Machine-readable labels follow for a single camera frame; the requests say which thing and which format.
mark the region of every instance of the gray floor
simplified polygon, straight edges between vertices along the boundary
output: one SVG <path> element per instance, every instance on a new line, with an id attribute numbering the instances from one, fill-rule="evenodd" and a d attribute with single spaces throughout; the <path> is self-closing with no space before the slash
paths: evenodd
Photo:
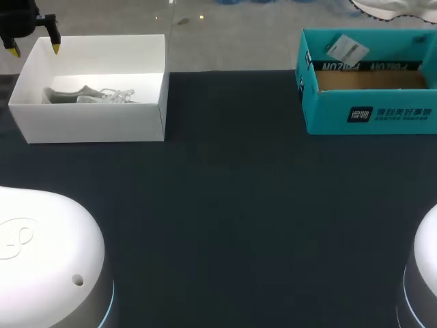
<path id="1" fill-rule="evenodd" d="M 171 71 L 293 68 L 300 30 L 307 27 L 434 28 L 417 18 L 390 23 L 357 15 L 348 0 L 218 5 L 212 0 L 36 0 L 58 16 L 63 36 L 167 36 Z M 17 40 L 22 58 L 0 49 L 0 74 L 20 72 L 43 28 Z"/>

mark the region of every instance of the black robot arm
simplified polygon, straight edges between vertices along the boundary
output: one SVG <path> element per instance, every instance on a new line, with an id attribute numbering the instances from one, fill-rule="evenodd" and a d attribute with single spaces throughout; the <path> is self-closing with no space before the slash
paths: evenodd
<path id="1" fill-rule="evenodd" d="M 54 14 L 41 15 L 35 0 L 0 0 L 0 38 L 12 54 L 20 57 L 20 49 L 15 39 L 32 34 L 37 26 L 47 28 L 53 50 L 57 54 L 61 35 L 56 27 Z"/>

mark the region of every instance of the white sneaker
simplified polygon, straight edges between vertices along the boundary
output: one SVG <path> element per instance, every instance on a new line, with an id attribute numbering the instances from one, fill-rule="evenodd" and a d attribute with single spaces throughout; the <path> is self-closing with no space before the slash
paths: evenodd
<path id="1" fill-rule="evenodd" d="M 113 89 L 102 89 L 100 90 L 102 96 L 79 96 L 77 97 L 78 104 L 137 104 L 137 102 L 130 101 L 130 96 L 132 96 L 135 91 L 134 90 L 113 90 Z"/>
<path id="2" fill-rule="evenodd" d="M 51 87 L 42 90 L 43 104 L 74 104 L 77 103 L 79 96 L 103 97 L 104 94 L 98 92 L 87 85 L 77 92 L 57 92 Z"/>
<path id="3" fill-rule="evenodd" d="M 350 0 L 359 10 L 374 18 L 391 21 L 399 16 L 415 16 L 437 23 L 437 0 Z"/>
<path id="4" fill-rule="evenodd" d="M 77 92 L 57 92 L 50 87 L 42 90 L 43 104 L 127 104 L 137 103 L 130 101 L 130 96 L 134 94 L 134 90 L 119 91 L 113 89 L 103 89 L 100 91 L 94 90 L 88 86 L 83 87 Z"/>

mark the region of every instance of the teal cardboard box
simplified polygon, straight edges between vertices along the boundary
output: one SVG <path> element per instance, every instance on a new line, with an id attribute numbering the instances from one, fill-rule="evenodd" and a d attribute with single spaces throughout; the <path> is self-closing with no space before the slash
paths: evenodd
<path id="1" fill-rule="evenodd" d="M 436 35 L 437 30 L 305 29 L 296 81 L 308 132 L 437 133 Z M 337 60 L 328 53 L 338 52 L 343 36 L 352 46 L 343 44 L 347 52 Z"/>

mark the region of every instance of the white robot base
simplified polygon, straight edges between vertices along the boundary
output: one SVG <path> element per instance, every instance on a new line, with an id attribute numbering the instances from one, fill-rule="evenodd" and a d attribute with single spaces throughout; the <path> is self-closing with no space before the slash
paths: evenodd
<path id="1" fill-rule="evenodd" d="M 404 270 L 396 308 L 401 328 L 437 328 L 437 206 L 423 218 Z"/>
<path id="2" fill-rule="evenodd" d="M 78 203 L 0 187 L 0 327 L 116 328 L 102 233 Z"/>

